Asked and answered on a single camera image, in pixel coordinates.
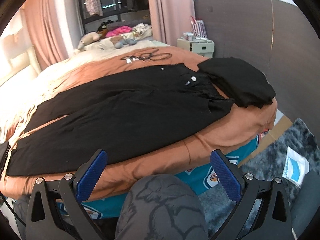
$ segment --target white drawer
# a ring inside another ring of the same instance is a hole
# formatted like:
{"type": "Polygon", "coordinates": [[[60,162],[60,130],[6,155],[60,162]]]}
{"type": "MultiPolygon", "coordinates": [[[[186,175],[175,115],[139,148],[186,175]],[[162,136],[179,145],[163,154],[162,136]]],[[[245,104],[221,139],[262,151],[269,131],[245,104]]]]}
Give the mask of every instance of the white drawer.
{"type": "Polygon", "coordinates": [[[204,56],[204,57],[208,57],[208,58],[213,58],[213,53],[209,52],[209,53],[198,53],[198,55],[204,56]]]}
{"type": "Polygon", "coordinates": [[[214,52],[214,43],[213,42],[193,42],[190,44],[191,51],[197,54],[203,53],[213,53],[214,52]]]}

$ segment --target pink striped bag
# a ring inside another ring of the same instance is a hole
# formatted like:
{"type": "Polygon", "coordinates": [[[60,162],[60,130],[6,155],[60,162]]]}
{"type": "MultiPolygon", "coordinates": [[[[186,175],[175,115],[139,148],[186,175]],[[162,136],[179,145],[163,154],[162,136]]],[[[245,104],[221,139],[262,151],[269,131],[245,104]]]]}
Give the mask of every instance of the pink striped bag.
{"type": "Polygon", "coordinates": [[[207,33],[205,31],[203,20],[195,20],[191,16],[191,25],[192,25],[192,33],[194,34],[195,38],[207,39],[207,33]]]}

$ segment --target pink blanket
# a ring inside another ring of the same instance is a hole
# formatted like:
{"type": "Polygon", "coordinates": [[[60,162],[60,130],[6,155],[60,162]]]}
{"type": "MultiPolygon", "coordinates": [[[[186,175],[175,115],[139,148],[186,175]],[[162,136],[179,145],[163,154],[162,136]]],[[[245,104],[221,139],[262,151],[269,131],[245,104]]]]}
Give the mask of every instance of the pink blanket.
{"type": "Polygon", "coordinates": [[[129,32],[131,32],[131,30],[132,30],[131,27],[122,26],[122,27],[116,28],[113,31],[108,32],[106,35],[106,38],[113,37],[113,36],[123,34],[123,33],[129,33],[129,32]]]}

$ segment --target gray fluffy rug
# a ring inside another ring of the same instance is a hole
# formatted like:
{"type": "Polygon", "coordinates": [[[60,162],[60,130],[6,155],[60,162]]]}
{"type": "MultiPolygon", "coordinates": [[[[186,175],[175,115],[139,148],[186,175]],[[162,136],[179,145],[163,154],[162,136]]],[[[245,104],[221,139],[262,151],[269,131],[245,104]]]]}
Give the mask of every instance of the gray fluffy rug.
{"type": "MultiPolygon", "coordinates": [[[[243,172],[252,173],[257,179],[281,178],[287,147],[304,156],[310,163],[310,170],[314,170],[320,175],[320,150],[316,138],[301,119],[297,119],[277,141],[241,166],[240,169],[243,172]]],[[[288,180],[282,179],[285,183],[289,204],[292,206],[299,193],[299,188],[288,180]]],[[[204,215],[209,227],[208,237],[211,238],[226,220],[235,206],[235,202],[229,200],[220,183],[199,195],[199,199],[204,207],[204,215]]],[[[239,236],[243,236],[249,231],[259,205],[260,201],[257,200],[239,236]]]]}

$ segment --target black cable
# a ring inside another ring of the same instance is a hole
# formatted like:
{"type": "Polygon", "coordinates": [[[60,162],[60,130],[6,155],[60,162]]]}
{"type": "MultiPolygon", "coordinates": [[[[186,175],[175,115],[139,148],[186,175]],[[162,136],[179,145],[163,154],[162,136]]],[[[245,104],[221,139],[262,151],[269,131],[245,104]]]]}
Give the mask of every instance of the black cable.
{"type": "Polygon", "coordinates": [[[22,219],[16,214],[16,212],[13,210],[13,208],[9,205],[9,203],[7,202],[7,200],[5,199],[5,196],[1,193],[0,191],[0,196],[3,199],[3,202],[7,205],[7,207],[10,209],[10,211],[12,212],[12,214],[14,214],[14,216],[20,221],[20,223],[24,226],[26,226],[25,222],[22,221],[22,219]]]}
{"type": "Polygon", "coordinates": [[[131,56],[123,57],[123,58],[121,58],[121,60],[127,60],[127,59],[131,60],[131,59],[135,58],[135,59],[139,59],[139,60],[143,60],[143,61],[146,61],[146,60],[158,61],[158,60],[166,60],[166,59],[169,59],[169,58],[172,57],[171,53],[158,53],[158,54],[155,54],[156,52],[159,51],[159,49],[154,49],[154,48],[153,48],[152,52],[141,53],[141,52],[144,52],[146,50],[150,50],[150,49],[147,48],[145,50],[139,51],[140,52],[139,56],[135,56],[135,54],[133,54],[131,56]]]}

